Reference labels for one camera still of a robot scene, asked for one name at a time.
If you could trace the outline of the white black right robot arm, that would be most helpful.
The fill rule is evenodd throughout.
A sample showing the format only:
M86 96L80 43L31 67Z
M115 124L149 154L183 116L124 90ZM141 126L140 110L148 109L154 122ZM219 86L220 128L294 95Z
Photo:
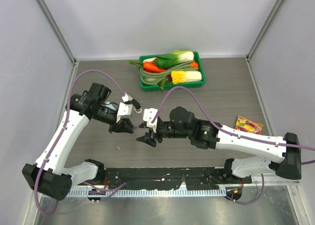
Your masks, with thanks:
M232 129L220 123L198 119L183 107L169 114L169 121L156 117L157 109L145 109L140 128L148 128L137 138L155 147L165 138L187 138L199 149L234 150L250 154L246 159L227 159L223 179L234 183L239 178L255 174L274 173L289 180L302 178L301 151L298 136L288 132L283 137L252 134Z

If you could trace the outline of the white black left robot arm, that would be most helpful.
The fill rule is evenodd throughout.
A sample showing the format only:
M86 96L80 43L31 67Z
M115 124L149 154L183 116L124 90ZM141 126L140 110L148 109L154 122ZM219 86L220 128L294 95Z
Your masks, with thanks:
M68 155L85 126L94 119L109 125L109 132L133 133L130 121L134 100L127 93L113 108L105 101L111 90L92 83L88 91L73 94L66 106L63 119L49 145L34 164L25 164L22 174L35 192L57 201L63 200L73 186L83 182L100 185L105 177L104 164L87 159L80 165L65 168Z

